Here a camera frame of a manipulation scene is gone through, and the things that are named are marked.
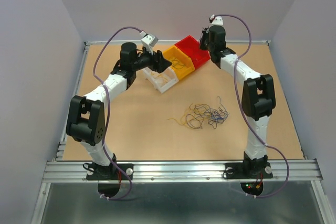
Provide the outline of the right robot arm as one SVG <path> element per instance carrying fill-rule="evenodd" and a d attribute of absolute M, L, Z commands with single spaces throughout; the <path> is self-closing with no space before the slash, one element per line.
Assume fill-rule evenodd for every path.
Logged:
<path fill-rule="evenodd" d="M 274 80 L 269 74 L 260 74 L 239 59 L 226 46 L 226 31 L 223 26 L 212 25 L 202 30 L 200 49 L 209 52 L 211 61 L 241 84 L 237 92 L 239 109 L 247 123 L 247 146 L 242 162 L 226 164 L 224 178 L 247 179 L 264 175 L 272 178 L 268 162 L 266 134 L 269 118 L 276 106 Z"/>

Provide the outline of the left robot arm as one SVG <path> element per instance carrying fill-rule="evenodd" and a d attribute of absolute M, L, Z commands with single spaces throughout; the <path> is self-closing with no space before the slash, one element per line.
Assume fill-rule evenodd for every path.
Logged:
<path fill-rule="evenodd" d="M 162 73 L 171 64 L 160 50 L 150 52 L 146 47 L 138 50 L 133 42 L 123 43 L 120 58 L 107 79 L 99 79 L 99 86 L 90 93 L 71 99 L 66 134 L 84 146 L 91 156 L 92 167 L 86 167 L 87 171 L 92 174 L 99 172 L 106 179 L 116 175 L 116 156 L 104 143 L 111 113 L 110 103 L 133 84 L 137 71 L 150 68 Z"/>

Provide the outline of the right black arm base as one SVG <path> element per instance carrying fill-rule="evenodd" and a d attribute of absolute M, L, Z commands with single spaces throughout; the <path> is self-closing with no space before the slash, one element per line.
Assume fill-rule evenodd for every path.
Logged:
<path fill-rule="evenodd" d="M 265 168 L 270 164 L 248 165 L 243 162 L 230 162 L 225 164 L 225 170 L 222 174 L 224 179 L 271 179 L 273 173 L 267 173 Z"/>

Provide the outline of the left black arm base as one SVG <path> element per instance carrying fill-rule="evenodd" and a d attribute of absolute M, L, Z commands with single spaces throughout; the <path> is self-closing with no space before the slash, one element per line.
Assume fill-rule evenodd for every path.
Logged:
<path fill-rule="evenodd" d="M 116 169 L 112 164 L 109 166 L 101 166 L 96 163 L 83 163 L 86 170 L 86 180 L 128 180 L 126 175 Z"/>

